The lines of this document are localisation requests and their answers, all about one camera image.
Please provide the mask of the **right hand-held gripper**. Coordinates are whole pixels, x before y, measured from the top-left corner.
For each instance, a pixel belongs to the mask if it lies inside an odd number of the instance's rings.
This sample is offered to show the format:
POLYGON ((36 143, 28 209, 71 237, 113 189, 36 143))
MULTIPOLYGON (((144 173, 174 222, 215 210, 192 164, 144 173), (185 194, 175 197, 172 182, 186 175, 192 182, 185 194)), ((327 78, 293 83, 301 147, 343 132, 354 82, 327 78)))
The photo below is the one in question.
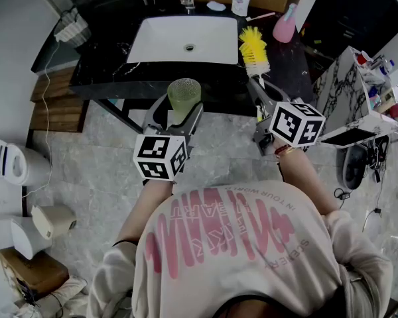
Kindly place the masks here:
POLYGON ((291 98, 269 81, 250 78, 247 89, 257 108, 257 126, 253 142, 262 156, 270 154, 270 146, 279 138, 294 148, 316 144, 326 117, 312 105, 290 103, 291 98))

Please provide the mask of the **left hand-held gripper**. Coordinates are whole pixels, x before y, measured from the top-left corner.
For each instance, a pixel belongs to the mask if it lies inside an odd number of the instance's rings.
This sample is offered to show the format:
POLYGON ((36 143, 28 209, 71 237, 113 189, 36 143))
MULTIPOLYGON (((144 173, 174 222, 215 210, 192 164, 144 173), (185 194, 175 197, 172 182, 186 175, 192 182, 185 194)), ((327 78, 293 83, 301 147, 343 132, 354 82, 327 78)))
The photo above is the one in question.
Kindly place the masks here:
POLYGON ((184 120, 168 127, 168 95, 156 100, 146 112, 143 134, 137 136, 133 161, 145 180, 173 181, 183 173, 190 157, 189 145, 204 112, 197 103, 184 120))

